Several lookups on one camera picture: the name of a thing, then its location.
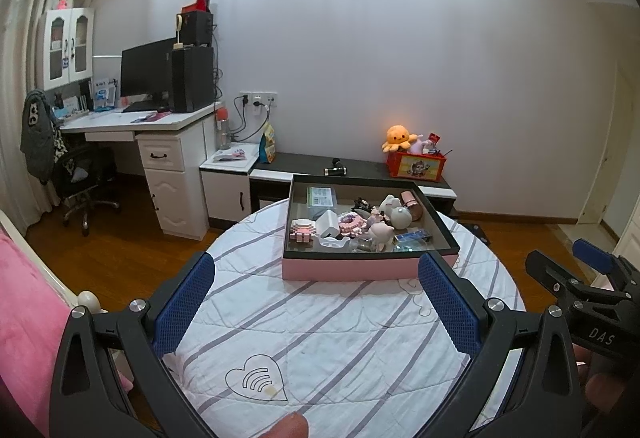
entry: blue gripper pad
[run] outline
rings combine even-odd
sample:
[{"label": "blue gripper pad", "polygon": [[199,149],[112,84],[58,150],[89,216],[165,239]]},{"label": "blue gripper pad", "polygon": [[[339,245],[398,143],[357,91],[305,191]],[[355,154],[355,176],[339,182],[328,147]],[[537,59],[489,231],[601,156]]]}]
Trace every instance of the blue gripper pad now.
[{"label": "blue gripper pad", "polygon": [[478,317],[432,256],[420,258],[418,279],[456,349],[474,357],[482,347]]},{"label": "blue gripper pad", "polygon": [[203,253],[164,304],[164,308],[156,317],[152,341],[159,358],[175,352],[213,284],[215,270],[213,258]]},{"label": "blue gripper pad", "polygon": [[613,256],[592,245],[587,240],[575,240],[572,247],[574,256],[601,274],[609,274],[613,269]]}]

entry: gray jacket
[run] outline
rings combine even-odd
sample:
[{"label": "gray jacket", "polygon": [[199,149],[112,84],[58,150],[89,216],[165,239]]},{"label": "gray jacket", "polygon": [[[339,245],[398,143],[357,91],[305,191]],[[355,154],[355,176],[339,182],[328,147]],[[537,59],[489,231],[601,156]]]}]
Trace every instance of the gray jacket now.
[{"label": "gray jacket", "polygon": [[22,108],[20,151],[27,161],[27,171],[42,184],[51,178],[56,156],[54,126],[58,121],[42,90],[27,94]]}]

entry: white wall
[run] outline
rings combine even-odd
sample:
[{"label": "white wall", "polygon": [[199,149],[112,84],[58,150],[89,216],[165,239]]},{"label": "white wall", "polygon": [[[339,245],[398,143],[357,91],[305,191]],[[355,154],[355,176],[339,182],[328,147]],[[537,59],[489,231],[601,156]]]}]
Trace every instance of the white wall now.
[{"label": "white wall", "polygon": [[640,94],[636,90],[634,128],[626,151],[616,192],[604,213],[604,221],[621,236],[640,195]]},{"label": "white wall", "polygon": [[[401,123],[453,149],[459,209],[578,216],[615,67],[586,0],[212,1],[225,96],[278,92],[279,151],[383,160]],[[169,37],[181,5],[94,0],[95,53]]]}]

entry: orange octopus plush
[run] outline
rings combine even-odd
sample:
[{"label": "orange octopus plush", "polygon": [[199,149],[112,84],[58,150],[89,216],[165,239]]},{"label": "orange octopus plush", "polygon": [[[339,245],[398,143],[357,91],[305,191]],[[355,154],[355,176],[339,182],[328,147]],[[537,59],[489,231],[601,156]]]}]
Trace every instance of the orange octopus plush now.
[{"label": "orange octopus plush", "polygon": [[417,141],[418,135],[409,135],[409,131],[401,125],[391,126],[386,131],[386,142],[382,144],[382,151],[398,151],[398,149],[409,149],[412,142]]}]

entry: round table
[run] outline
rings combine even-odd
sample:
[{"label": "round table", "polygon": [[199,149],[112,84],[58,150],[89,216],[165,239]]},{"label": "round table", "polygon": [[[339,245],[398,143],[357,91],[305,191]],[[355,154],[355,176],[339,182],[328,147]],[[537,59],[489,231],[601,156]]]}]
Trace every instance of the round table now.
[{"label": "round table", "polygon": [[[412,437],[468,363],[417,279],[283,281],[287,201],[251,214],[209,248],[216,278],[175,354],[164,360],[220,438],[259,436],[298,411],[314,438]],[[485,297],[524,309],[496,256],[442,215],[454,266]],[[495,414],[513,352],[477,424]]]}]

